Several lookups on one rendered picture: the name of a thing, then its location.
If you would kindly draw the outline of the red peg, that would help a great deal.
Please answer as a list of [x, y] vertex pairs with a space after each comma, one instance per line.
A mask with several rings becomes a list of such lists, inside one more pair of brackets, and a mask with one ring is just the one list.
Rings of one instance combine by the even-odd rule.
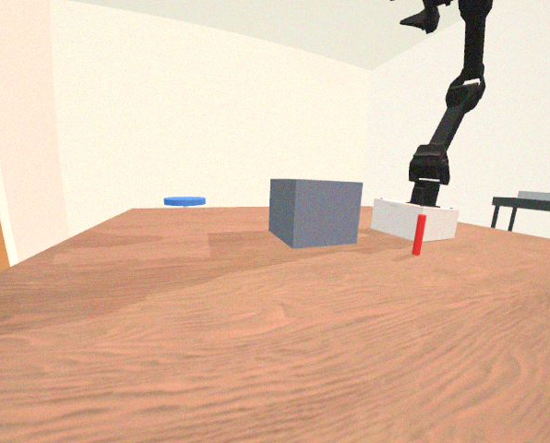
[[412, 255], [420, 255], [424, 236], [425, 217], [426, 215], [418, 214], [418, 222], [413, 242]]

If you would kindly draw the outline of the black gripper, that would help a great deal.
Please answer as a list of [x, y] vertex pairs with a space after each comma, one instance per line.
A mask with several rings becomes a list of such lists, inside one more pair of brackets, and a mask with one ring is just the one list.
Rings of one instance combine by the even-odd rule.
[[445, 4], [450, 6], [453, 0], [423, 0], [424, 9], [420, 13], [401, 20], [400, 25], [413, 26], [425, 30], [426, 34], [436, 30], [440, 14], [438, 6]]

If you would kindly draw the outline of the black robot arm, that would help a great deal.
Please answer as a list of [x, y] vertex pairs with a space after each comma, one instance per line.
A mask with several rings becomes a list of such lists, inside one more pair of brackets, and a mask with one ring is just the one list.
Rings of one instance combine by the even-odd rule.
[[[485, 91], [484, 80], [484, 32], [486, 18], [493, 0], [458, 0], [460, 16], [465, 21], [463, 69], [449, 85], [445, 97], [447, 108], [437, 129], [425, 145], [419, 145], [410, 160], [409, 182], [415, 182], [410, 202], [417, 206], [436, 206], [441, 185], [450, 182], [447, 150], [460, 127], [462, 118], [474, 109]], [[465, 85], [467, 80], [478, 82]], [[421, 180], [427, 178], [434, 180]], [[435, 181], [440, 180], [440, 182]]]

